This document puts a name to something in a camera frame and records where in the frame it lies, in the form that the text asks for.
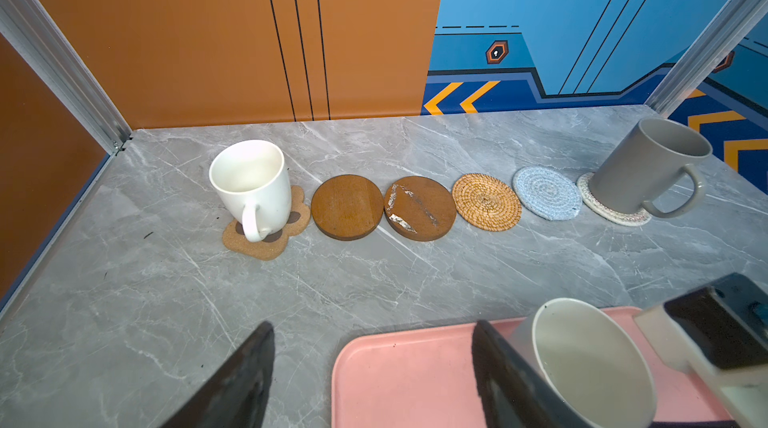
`white mug handle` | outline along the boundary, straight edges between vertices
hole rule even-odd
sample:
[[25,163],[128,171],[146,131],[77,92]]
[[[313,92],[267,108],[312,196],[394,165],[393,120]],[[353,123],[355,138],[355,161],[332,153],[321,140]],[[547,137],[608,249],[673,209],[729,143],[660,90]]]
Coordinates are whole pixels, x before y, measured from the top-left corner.
[[246,202],[245,208],[243,208],[243,233],[248,241],[256,242],[262,241],[270,233],[269,230],[259,231],[259,227],[256,226],[256,211],[259,209],[259,204],[256,202]]

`coaster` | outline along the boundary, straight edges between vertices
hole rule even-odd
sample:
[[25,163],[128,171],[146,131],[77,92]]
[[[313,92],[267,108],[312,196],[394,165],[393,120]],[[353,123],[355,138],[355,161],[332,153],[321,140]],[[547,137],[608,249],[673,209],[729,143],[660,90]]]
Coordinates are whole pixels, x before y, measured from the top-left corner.
[[456,220],[456,203],[446,187],[423,176],[407,176],[384,194],[389,226],[410,240],[432,241],[448,233]]
[[606,220],[624,226],[640,226],[645,225],[650,221],[651,215],[646,212],[645,209],[640,209],[637,213],[619,213],[600,203],[592,195],[592,192],[589,191],[589,180],[592,178],[592,175],[594,175],[594,172],[585,173],[578,177],[576,186],[578,187],[579,192],[581,192],[581,198],[584,199],[584,203],[591,208],[593,212]]
[[512,177],[512,187],[525,208],[543,219],[576,218],[581,210],[581,192],[571,180],[543,166],[526,166]]
[[240,222],[232,220],[221,236],[224,246],[255,259],[263,261],[276,259],[288,246],[288,238],[298,235],[310,224],[310,207],[304,205],[304,190],[298,185],[293,185],[290,187],[290,193],[291,213],[282,230],[266,236],[262,241],[252,243],[245,238]]
[[463,175],[453,185],[452,194],[458,213],[479,229],[504,231],[520,221],[522,207],[518,196],[492,176]]
[[327,180],[312,196],[312,217],[317,228],[332,239],[361,239],[375,230],[384,212],[379,187],[358,175]]

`hexagon emblem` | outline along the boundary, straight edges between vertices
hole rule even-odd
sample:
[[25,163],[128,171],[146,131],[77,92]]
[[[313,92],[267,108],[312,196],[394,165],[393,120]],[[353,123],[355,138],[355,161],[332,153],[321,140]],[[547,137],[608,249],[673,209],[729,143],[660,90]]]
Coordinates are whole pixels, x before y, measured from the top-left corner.
[[733,50],[731,50],[731,51],[730,51],[730,53],[729,53],[729,54],[727,54],[727,55],[725,56],[725,58],[724,58],[724,59],[722,59],[722,60],[720,61],[720,63],[718,63],[718,64],[717,64],[717,66],[715,67],[715,69],[714,69],[714,70],[712,70],[712,73],[713,73],[713,74],[716,74],[717,72],[721,72],[721,71],[723,71],[724,69],[726,69],[726,68],[730,67],[731,65],[733,65],[733,64],[734,64],[734,56],[735,56],[735,55],[736,55],[736,53],[735,53]]
[[485,59],[489,64],[500,64],[509,53],[507,40],[496,40],[485,52]]

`gray mug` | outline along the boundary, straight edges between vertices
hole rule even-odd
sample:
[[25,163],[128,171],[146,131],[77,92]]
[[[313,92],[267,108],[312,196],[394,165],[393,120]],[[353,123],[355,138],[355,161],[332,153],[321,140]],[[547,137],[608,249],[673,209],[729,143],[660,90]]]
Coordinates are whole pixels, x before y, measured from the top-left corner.
[[[696,130],[665,118],[643,118],[595,172],[589,190],[616,212],[646,209],[663,219],[680,216],[704,197],[706,184],[696,164],[711,154],[712,145]],[[686,173],[694,193],[678,209],[658,210],[653,200]]]

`white cup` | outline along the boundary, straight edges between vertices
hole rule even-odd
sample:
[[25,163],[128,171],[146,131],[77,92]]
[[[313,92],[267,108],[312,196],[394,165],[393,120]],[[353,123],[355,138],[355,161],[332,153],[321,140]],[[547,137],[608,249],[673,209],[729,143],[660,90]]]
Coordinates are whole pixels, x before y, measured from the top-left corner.
[[509,343],[590,426],[648,428],[653,421],[648,364],[629,335],[589,303],[548,301]]
[[288,222],[290,182],[283,152],[274,143],[246,140],[225,148],[208,177],[248,241],[264,240]]

